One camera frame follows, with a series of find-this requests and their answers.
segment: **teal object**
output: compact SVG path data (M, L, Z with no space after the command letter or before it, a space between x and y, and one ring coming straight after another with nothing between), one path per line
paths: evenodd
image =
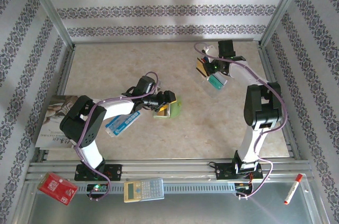
M217 80L216 77L214 77L214 75L210 76L210 78L208 79L208 82L210 82L211 85L217 90L222 89L224 86L219 80Z

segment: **book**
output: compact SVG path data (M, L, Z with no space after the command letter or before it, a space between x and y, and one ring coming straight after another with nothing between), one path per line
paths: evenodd
M52 96L44 116L36 147L40 147L42 150L72 147L73 144L60 130L59 126L78 98L79 96L72 95Z

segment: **white wall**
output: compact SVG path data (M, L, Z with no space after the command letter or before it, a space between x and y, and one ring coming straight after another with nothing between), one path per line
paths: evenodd
M66 46L39 0L0 0L0 223L10 223Z
M266 47L331 223L339 222L338 29L339 0L293 0Z
M279 0L51 0L74 42L259 40Z

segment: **red box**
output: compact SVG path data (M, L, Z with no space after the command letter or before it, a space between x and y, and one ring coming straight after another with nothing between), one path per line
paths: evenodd
M54 173L47 173L39 183L38 190L68 205L78 190L78 187Z

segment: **red marker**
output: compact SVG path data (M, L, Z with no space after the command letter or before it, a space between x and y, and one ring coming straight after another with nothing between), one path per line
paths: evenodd
M287 195L287 197L286 197L286 199L285 199L284 204L289 204L289 203L290 203L290 201L291 201L291 199L292 199L294 193L295 193L296 190L297 190L297 187L298 187L299 183L301 182L301 179L302 179L302 174L299 174L299 175L297 176L297 178L296 178L296 181L293 183L293 186L292 186L292 188L290 189L290 192L288 193L288 195Z

